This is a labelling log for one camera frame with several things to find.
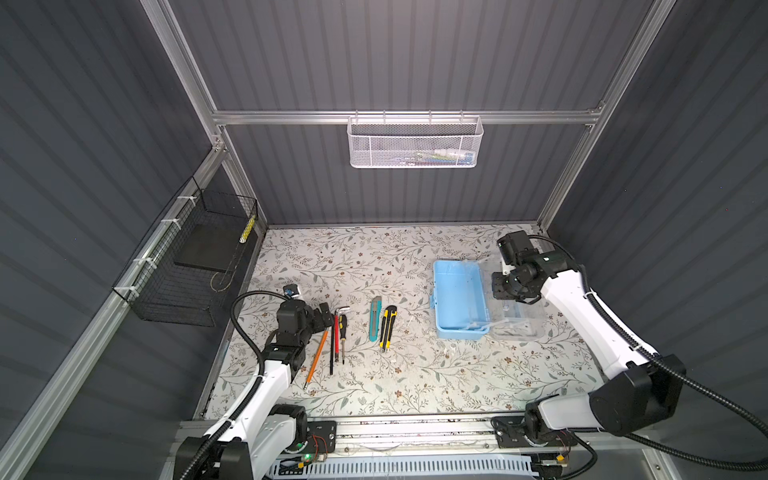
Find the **black wire basket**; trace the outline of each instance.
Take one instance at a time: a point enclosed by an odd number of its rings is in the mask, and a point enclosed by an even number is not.
[[[160,220],[167,225],[152,251],[133,256],[141,265],[132,284],[113,290],[143,320],[226,322],[258,240],[256,220],[255,199],[199,189],[176,218]]]

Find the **floral tablecloth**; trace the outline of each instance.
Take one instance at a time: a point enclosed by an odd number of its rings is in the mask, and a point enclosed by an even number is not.
[[[439,339],[432,293],[432,263],[438,259],[498,257],[495,240],[532,225],[380,227],[269,230],[251,289],[282,291],[298,283],[312,307],[350,305],[346,364],[329,375],[328,345],[313,380],[303,384],[321,335],[314,335],[306,361],[285,403],[313,416],[487,412],[523,409],[554,392],[590,391],[602,384],[584,341],[560,312],[547,306],[545,334],[538,341]],[[395,305],[392,347],[381,353],[368,341],[369,306]],[[257,344],[276,328],[280,301],[252,296],[240,321]],[[234,333],[214,387],[206,417],[217,419],[231,405],[256,368],[256,357]]]

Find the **cable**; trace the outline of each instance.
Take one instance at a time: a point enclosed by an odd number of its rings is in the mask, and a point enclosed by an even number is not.
[[[571,255],[571,252],[567,251],[565,247],[563,247],[562,245],[560,245],[559,243],[557,243],[556,241],[552,240],[549,237],[543,237],[542,235],[528,235],[528,238],[535,238],[536,240],[543,240],[545,242],[549,242],[552,245],[555,245],[560,250],[562,250],[563,253],[565,253],[571,258],[571,260],[573,260],[574,262],[576,261],[576,258],[573,255]]]
[[[581,271],[581,283],[582,283],[582,286],[584,287],[584,291],[589,292],[590,288],[589,288],[589,283],[587,282],[587,270],[586,268],[584,268],[583,265],[579,265],[579,270]],[[749,412],[744,407],[739,406],[736,403],[731,402],[729,399],[725,398],[724,396],[720,395],[719,393],[714,392],[712,389],[709,389],[706,386],[701,385],[699,382],[689,379],[687,376],[682,375],[678,372],[675,372],[674,370],[669,368],[666,364],[664,364],[664,362],[661,360],[660,357],[649,353],[645,348],[640,346],[640,343],[637,340],[635,340],[632,335],[630,335],[626,330],[621,328],[614,321],[613,317],[611,317],[608,314],[608,312],[606,312],[605,309],[603,309],[603,307],[595,298],[596,297],[595,295],[587,295],[586,297],[587,297],[587,300],[589,300],[589,303],[595,309],[595,311],[597,311],[600,314],[600,316],[603,317],[606,323],[610,325],[611,328],[614,329],[616,333],[618,333],[619,336],[621,336],[621,338],[624,339],[624,341],[627,342],[632,347],[632,349],[636,349],[638,352],[640,352],[640,354],[644,356],[648,360],[648,362],[650,362],[651,364],[656,366],[659,370],[665,372],[669,376],[673,376],[674,378],[679,379],[682,383],[689,386],[693,390],[699,392],[701,395],[704,395],[714,400],[715,402],[729,409],[731,412],[736,413],[742,419],[747,420],[752,426],[760,430],[760,432],[763,435],[765,435],[765,437],[768,439],[768,424],[766,424],[763,420],[757,418],[757,416]],[[768,457],[762,458],[760,460],[753,461],[753,462],[725,462],[722,460],[714,460],[711,458],[704,458],[698,455],[692,455],[690,453],[682,452],[681,450],[673,449],[672,447],[668,447],[666,445],[654,442],[652,440],[648,440],[639,435],[635,435],[634,433],[627,434],[626,437],[628,439],[634,440],[635,442],[639,442],[639,443],[642,443],[643,445],[649,446],[653,449],[659,450],[669,455],[674,455],[678,458],[682,458],[683,460],[687,460],[689,462],[697,463],[699,465],[704,465],[706,467],[720,468],[722,470],[734,470],[737,472],[761,472],[763,470],[768,470]]]
[[[210,289],[211,289],[211,290],[213,290],[214,292],[217,292],[217,293],[219,293],[219,292],[223,292],[224,290],[228,289],[228,288],[230,287],[230,285],[232,285],[232,280],[233,280],[233,279],[234,279],[234,277],[235,277],[235,276],[234,276],[234,272],[233,272],[233,273],[232,273],[232,276],[230,277],[230,281],[229,281],[229,283],[228,283],[228,284],[227,284],[227,285],[226,285],[226,286],[225,286],[223,289],[221,289],[221,290],[216,290],[216,289],[214,288],[214,278],[216,278],[216,275],[218,275],[219,273],[221,273],[221,272],[216,272],[216,273],[214,273],[214,275],[213,275],[213,276],[210,278]]]
[[[558,440],[560,440],[560,443],[562,443],[562,444],[563,444],[563,448],[565,449],[565,455],[564,455],[564,458],[565,458],[566,460],[568,460],[568,459],[570,458],[570,456],[571,456],[571,444],[570,444],[570,443],[568,443],[568,445],[565,445],[565,440],[563,440],[563,438],[562,438],[562,437],[560,437],[560,434],[561,434],[561,433],[562,433],[563,435],[567,435],[568,433],[567,433],[565,430],[561,430],[561,431],[560,431],[560,432],[557,434]]]
[[[319,437],[316,435],[312,435],[312,438],[315,439],[315,445],[317,445],[317,439],[323,440],[323,445],[326,446],[326,454],[328,454],[328,442],[323,437]]]
[[[208,458],[211,447],[213,447],[216,441],[224,434],[224,432],[226,432],[229,427],[232,426],[232,422],[237,420],[237,417],[240,416],[240,413],[243,412],[245,407],[248,405],[248,402],[250,402],[253,396],[256,395],[256,391],[259,389],[259,385],[261,385],[261,379],[264,378],[264,356],[261,354],[261,350],[259,350],[259,347],[256,345],[256,343],[248,336],[247,333],[245,333],[243,327],[240,326],[240,324],[237,322],[237,314],[235,313],[235,307],[237,304],[241,300],[252,295],[270,295],[275,296],[281,300],[290,300],[288,296],[282,295],[280,293],[270,292],[269,290],[252,290],[250,292],[243,293],[232,302],[232,306],[230,307],[230,321],[235,327],[235,330],[240,334],[241,337],[243,337],[245,343],[247,343],[250,349],[256,353],[256,360],[259,363],[259,373],[256,377],[256,381],[253,383],[253,386],[250,387],[248,393],[245,395],[245,397],[243,397],[243,401],[240,402],[235,410],[232,411],[232,415],[230,415],[229,418],[227,418],[227,420],[221,424],[221,427],[219,427],[219,429],[215,431],[213,435],[208,437],[208,439],[203,442],[203,445],[200,445],[200,448],[192,457],[190,464],[184,469],[184,472],[181,474],[181,477],[179,477],[179,480],[186,480],[188,477],[190,477],[191,474],[195,473],[199,469],[203,462]]]
[[[265,350],[266,350],[266,348],[267,348],[267,347],[270,345],[270,343],[272,343],[272,340],[274,340],[274,338],[275,338],[275,335],[277,335],[277,333],[278,333],[279,331],[280,331],[280,329],[274,329],[274,330],[272,330],[272,332],[271,332],[271,333],[269,334],[269,336],[266,338],[266,342],[264,342],[264,349],[265,349]]]
[[[594,464],[598,462],[598,453],[589,445],[589,443],[585,442],[584,440],[580,439],[578,435],[575,435],[574,433],[571,433],[571,436],[578,442],[579,445],[587,449],[587,452],[590,452],[592,455],[589,459],[589,462],[585,463],[580,468],[577,468],[573,472],[566,473],[565,475],[562,475],[561,477],[557,477],[558,480],[568,480],[570,478],[576,478],[582,473],[586,472],[590,468],[594,467]]]

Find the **pencil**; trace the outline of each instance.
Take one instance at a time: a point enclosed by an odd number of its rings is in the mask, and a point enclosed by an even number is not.
[[[315,367],[317,367],[317,361],[320,360],[320,353],[323,352],[323,345],[326,344],[326,338],[328,338],[328,329],[326,329],[325,333],[323,334],[323,338],[320,339],[320,346],[317,347],[317,353],[315,353],[315,359],[312,361],[312,368],[310,369],[310,374],[306,376],[306,382],[304,382],[304,389],[306,390],[306,386],[310,384],[310,380],[312,380],[312,375],[315,373]]]

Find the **blue plastic box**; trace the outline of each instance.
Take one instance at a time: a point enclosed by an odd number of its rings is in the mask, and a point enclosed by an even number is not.
[[[435,289],[429,302],[435,309],[437,336],[441,339],[480,340],[490,330],[490,320],[479,263],[437,260],[433,269]]]

